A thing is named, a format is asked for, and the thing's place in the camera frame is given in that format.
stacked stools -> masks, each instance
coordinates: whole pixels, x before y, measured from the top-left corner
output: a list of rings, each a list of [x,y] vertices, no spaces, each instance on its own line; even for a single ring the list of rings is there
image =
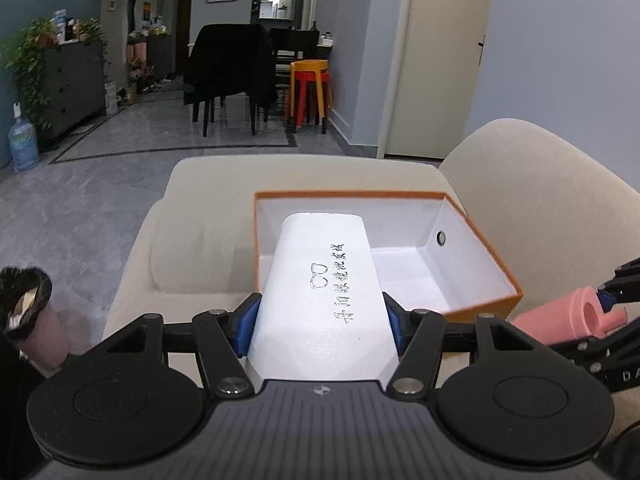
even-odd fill
[[[308,83],[313,82],[316,83],[316,124],[318,124],[319,118],[322,118],[322,133],[326,133],[326,115],[327,111],[332,108],[332,96],[329,63],[324,59],[305,59],[291,63],[289,127],[293,133],[296,128],[302,126],[305,110],[307,121],[309,120],[310,88]]]

beige door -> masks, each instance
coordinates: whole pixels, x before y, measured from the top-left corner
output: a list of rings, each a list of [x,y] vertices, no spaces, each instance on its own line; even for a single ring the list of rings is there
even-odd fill
[[[412,0],[386,153],[446,157],[462,140],[490,0]]]

black circular disc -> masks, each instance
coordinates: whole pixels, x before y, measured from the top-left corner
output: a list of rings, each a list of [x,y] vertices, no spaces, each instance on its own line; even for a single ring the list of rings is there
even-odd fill
[[[585,458],[613,420],[609,391],[569,361],[546,358],[544,350],[480,358],[443,384],[437,407],[461,443],[521,466]]]
[[[64,368],[32,394],[31,432],[65,462],[119,466],[158,456],[185,440],[203,413],[188,377],[134,353]]]

tile floor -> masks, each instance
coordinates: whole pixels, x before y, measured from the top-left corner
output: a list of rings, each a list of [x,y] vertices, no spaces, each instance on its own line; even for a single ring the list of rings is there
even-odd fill
[[[34,170],[0,170],[0,267],[39,266],[49,273],[51,303],[74,353],[100,341],[140,225],[180,160],[243,153],[344,155],[335,130],[322,136],[319,127],[304,126],[287,136],[278,117],[260,122],[252,137],[242,96],[227,98],[226,117],[216,109],[207,139],[202,110],[200,122],[191,123],[190,107],[171,92],[146,98],[102,124],[93,121],[98,126],[88,134],[68,137]]]

blue water jug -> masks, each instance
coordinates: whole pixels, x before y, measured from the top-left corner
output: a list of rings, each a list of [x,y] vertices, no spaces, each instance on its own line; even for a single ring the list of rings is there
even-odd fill
[[[14,171],[27,171],[37,165],[38,141],[36,128],[21,117],[20,103],[14,105],[15,124],[9,130],[9,149],[14,160]]]

